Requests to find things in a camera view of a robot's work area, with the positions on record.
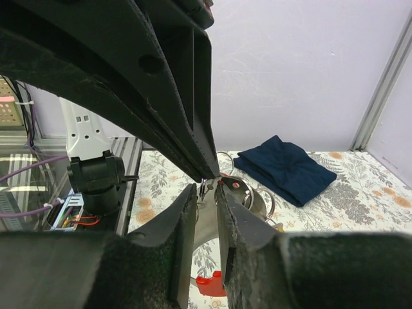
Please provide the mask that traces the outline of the red handled metal keyring holder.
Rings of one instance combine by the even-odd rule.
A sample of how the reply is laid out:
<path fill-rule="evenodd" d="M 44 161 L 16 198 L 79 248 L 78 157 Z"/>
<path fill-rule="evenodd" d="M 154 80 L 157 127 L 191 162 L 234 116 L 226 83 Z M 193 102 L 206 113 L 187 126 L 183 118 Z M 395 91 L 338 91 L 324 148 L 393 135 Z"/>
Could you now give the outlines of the red handled metal keyring holder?
<path fill-rule="evenodd" d="M 263 306 L 288 302 L 284 259 L 286 234 L 248 210 L 226 184 L 226 177 L 201 181 L 195 210 L 193 248 L 220 241 L 219 287 L 232 304 Z"/>

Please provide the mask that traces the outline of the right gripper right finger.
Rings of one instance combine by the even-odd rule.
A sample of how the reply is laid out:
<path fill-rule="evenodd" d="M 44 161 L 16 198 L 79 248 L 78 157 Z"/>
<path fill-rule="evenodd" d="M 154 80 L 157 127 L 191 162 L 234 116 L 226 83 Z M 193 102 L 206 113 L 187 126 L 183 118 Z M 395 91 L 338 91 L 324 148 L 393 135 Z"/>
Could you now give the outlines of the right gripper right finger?
<path fill-rule="evenodd" d="M 229 308 L 410 308 L 411 235 L 282 232 L 288 302 Z"/>

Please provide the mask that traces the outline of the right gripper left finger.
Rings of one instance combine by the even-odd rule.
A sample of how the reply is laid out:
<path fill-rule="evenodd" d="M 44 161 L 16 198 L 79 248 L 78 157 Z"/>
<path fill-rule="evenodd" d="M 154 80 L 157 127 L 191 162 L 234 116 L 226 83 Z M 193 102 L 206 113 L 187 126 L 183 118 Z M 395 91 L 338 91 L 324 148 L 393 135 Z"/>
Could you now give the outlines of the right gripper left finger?
<path fill-rule="evenodd" d="M 125 236 L 3 232 L 2 308 L 187 308 L 196 221 L 190 184 Z"/>

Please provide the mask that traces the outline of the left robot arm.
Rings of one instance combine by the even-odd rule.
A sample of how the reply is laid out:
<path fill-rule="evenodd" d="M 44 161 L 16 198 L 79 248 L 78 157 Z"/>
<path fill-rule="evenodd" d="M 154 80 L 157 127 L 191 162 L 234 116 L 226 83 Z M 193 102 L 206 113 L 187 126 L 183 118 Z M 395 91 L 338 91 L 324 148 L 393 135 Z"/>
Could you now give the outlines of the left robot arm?
<path fill-rule="evenodd" d="M 68 173 L 88 212 L 116 209 L 125 169 L 105 118 L 194 181 L 219 174 L 211 129 L 212 1 L 2 1 L 1 73 L 59 97 Z"/>

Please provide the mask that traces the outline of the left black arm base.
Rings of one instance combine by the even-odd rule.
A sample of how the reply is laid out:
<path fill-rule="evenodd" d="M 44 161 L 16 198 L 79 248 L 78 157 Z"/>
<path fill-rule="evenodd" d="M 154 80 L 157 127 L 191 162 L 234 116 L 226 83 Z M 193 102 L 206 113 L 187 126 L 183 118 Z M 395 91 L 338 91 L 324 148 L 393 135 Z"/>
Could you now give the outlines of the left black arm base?
<path fill-rule="evenodd" d="M 71 221 L 76 231 L 110 231 L 123 236 L 130 220 L 133 196 L 138 175 L 126 176 L 126 180 L 98 194 L 83 194 L 82 219 Z"/>

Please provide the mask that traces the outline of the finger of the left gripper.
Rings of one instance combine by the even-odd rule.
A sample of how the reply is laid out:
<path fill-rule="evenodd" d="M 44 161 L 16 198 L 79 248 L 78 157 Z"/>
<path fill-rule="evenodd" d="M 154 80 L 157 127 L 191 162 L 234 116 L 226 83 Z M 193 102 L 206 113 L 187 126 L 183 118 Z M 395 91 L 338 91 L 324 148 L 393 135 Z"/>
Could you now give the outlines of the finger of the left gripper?
<path fill-rule="evenodd" d="M 54 27 L 1 26 L 1 73 L 66 98 L 141 138 L 194 181 L 206 177 L 177 87 L 143 75 L 133 85 L 96 53 Z"/>
<path fill-rule="evenodd" d="M 219 175 L 211 129 L 211 24 L 195 21 L 180 1 L 1 2 L 1 26 L 60 29 L 133 85 L 143 75 L 165 79 L 170 73 L 206 154 L 205 178 Z"/>

